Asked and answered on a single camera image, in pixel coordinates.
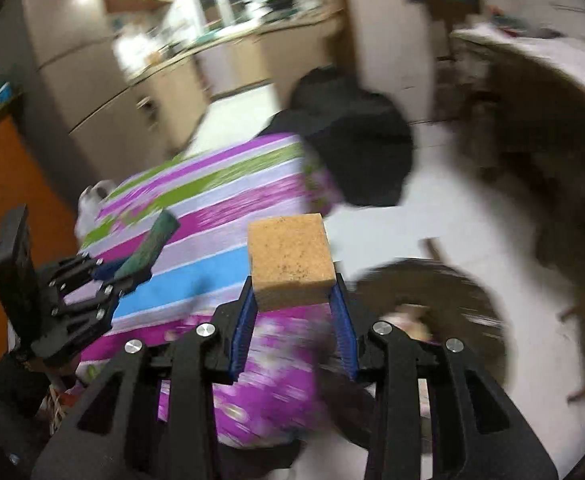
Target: wooden shelf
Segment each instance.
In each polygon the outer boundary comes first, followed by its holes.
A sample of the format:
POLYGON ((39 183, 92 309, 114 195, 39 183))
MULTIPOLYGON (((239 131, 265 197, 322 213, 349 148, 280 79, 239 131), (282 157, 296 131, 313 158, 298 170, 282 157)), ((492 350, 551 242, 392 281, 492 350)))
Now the wooden shelf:
POLYGON ((154 12, 161 7, 170 5, 173 0, 104 0, 106 12, 154 12))

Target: metal screw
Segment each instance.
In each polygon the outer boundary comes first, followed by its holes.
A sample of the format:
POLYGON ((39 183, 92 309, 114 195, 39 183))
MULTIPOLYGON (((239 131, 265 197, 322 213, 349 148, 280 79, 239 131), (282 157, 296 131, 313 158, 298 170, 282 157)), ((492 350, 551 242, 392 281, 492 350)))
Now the metal screw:
POLYGON ((209 335, 214 334, 214 331, 217 330, 212 323, 201 323, 197 327, 197 335, 201 337, 208 337, 209 335))
POLYGON ((457 354, 457 352, 461 352, 463 350, 463 343, 459 341, 456 337, 453 337, 446 341, 446 348, 451 352, 457 354))
POLYGON ((385 321, 378 321, 373 325, 373 331, 379 335, 386 335, 391 333, 393 326, 385 321))
POLYGON ((124 345, 124 350, 128 352, 128 354, 137 354, 143 348, 143 343, 138 339, 131 339, 124 345))

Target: rectangular block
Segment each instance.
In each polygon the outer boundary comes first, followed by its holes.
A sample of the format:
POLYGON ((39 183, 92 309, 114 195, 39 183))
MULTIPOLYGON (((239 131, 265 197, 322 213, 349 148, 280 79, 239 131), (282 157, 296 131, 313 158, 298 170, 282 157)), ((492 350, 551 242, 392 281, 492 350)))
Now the rectangular block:
POLYGON ((260 311, 329 300, 335 267, 320 214, 252 222, 248 255, 260 311))

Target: countertop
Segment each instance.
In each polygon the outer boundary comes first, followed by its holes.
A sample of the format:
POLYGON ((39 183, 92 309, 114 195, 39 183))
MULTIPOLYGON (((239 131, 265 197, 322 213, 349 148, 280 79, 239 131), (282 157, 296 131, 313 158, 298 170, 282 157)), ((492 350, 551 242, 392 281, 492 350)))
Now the countertop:
POLYGON ((221 38, 215 38, 214 40, 211 40, 207 43, 199 44, 191 48, 186 48, 176 56, 171 57, 170 59, 162 61, 161 63, 157 63, 153 66, 147 67, 147 69, 145 69, 139 75, 130 78, 128 80, 128 84, 130 86, 134 86, 144 81, 144 79, 149 78, 151 75, 156 74, 160 70, 163 70, 172 64, 178 63, 179 61, 186 59, 188 56, 192 56, 193 54, 197 54, 202 50, 212 48, 219 44, 228 43, 229 41, 240 40, 241 38, 246 38, 248 36, 276 32, 278 30, 284 30, 286 28, 307 27, 309 25, 317 25, 317 23, 325 22, 330 18, 333 18, 335 15, 336 12, 307 12, 304 14, 296 14, 291 18, 287 18, 285 20, 278 20, 276 22, 271 23, 260 23, 258 25, 255 25, 255 27, 246 28, 245 30, 227 34, 226 36, 223 36, 221 38))

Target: tiled floor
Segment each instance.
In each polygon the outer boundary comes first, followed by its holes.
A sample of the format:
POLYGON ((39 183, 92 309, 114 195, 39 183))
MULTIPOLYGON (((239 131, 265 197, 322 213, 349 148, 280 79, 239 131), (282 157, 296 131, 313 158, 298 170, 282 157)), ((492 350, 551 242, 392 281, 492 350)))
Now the tiled floor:
MULTIPOLYGON (((270 87, 215 103, 189 151, 247 140, 276 110, 270 87)), ((514 181, 504 177, 488 187, 462 170, 453 157, 452 134, 441 124, 419 124, 415 135, 416 164, 401 205, 339 206, 326 220, 333 257, 346 280, 353 280, 397 258, 423 257, 419 241, 439 238, 447 261, 486 286, 507 320, 506 389, 564 476, 585 452, 585 400, 566 402, 585 380, 577 325, 557 320, 573 304, 573 286, 532 257, 533 215, 498 190, 517 194, 514 181)), ((295 472, 300 480, 360 480, 366 456, 336 434, 320 434, 295 472)))

